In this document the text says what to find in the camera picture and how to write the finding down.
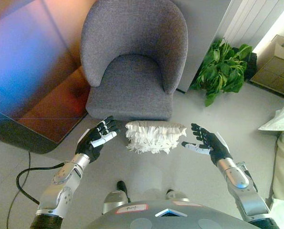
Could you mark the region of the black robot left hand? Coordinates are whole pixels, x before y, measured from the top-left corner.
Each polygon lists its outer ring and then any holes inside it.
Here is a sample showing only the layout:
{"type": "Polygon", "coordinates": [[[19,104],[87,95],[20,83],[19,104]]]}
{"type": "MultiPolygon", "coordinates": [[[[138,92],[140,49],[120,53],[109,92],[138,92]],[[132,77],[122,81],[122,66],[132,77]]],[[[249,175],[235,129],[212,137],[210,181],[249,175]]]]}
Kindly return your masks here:
{"type": "Polygon", "coordinates": [[[90,160],[89,163],[92,163],[100,156],[103,145],[116,137],[119,132],[114,117],[108,116],[94,128],[84,132],[78,140],[75,154],[85,154],[90,160]]]}

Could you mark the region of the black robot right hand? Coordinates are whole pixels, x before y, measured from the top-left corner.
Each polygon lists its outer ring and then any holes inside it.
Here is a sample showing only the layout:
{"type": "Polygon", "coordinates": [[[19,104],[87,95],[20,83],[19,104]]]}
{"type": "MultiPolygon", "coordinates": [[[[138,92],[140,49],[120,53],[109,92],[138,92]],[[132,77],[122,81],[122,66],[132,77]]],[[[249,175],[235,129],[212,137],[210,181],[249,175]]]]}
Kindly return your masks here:
{"type": "Polygon", "coordinates": [[[196,139],[202,143],[196,144],[182,141],[181,145],[184,148],[196,153],[209,155],[214,165],[217,165],[217,162],[221,159],[232,159],[228,147],[220,141],[216,134],[194,123],[191,123],[191,130],[196,139]]]}

